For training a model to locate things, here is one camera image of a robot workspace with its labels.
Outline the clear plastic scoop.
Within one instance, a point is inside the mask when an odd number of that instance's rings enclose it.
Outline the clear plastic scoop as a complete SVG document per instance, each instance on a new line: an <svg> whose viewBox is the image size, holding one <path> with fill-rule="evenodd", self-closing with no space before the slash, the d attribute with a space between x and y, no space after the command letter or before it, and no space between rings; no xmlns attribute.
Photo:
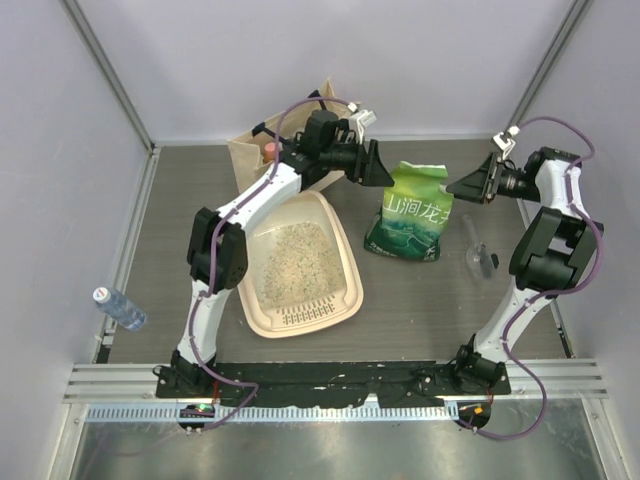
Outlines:
<svg viewBox="0 0 640 480"><path fill-rule="evenodd" d="M477 280L490 280L495 269L491 254L480 240L471 216L463 215L461 223L468 240L465 261L470 273Z"/></svg>

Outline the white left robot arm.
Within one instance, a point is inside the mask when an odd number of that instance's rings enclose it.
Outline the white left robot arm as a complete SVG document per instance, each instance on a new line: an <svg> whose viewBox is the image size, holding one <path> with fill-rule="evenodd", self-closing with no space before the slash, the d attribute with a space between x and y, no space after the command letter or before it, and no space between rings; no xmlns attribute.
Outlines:
<svg viewBox="0 0 640 480"><path fill-rule="evenodd" d="M333 171L362 186L393 185L377 141L365 138L375 113L355 104L349 109L347 118L328 109L313 111L291 139L274 130L274 159L266 172L226 205L197 212L187 252L192 300L169 367L190 398L203 398L212 389L216 336L227 299L248 270L249 234L273 210Z"/></svg>

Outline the green litter bag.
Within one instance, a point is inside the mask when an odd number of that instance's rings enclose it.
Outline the green litter bag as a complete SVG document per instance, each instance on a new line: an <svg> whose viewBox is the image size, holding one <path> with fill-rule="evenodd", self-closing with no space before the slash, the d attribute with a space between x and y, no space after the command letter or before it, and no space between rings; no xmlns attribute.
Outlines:
<svg viewBox="0 0 640 480"><path fill-rule="evenodd" d="M454 200L444 185L447 168L402 161L391 176L394 185L384 189L381 207L365 234L364 249L403 260L438 260Z"/></svg>

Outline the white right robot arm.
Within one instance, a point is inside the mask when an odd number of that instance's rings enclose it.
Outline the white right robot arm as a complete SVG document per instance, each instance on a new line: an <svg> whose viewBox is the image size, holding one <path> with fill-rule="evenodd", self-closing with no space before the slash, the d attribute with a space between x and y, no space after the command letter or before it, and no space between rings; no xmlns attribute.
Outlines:
<svg viewBox="0 0 640 480"><path fill-rule="evenodd" d="M488 323L460 347L451 380L465 395L495 388L506 375L512 349L535 316L555 298L581 289L597 263L604 227L584 208L582 163L575 154L543 147L524 167L490 154L474 172L447 186L459 200L486 204L498 196L540 208L509 262L510 287Z"/></svg>

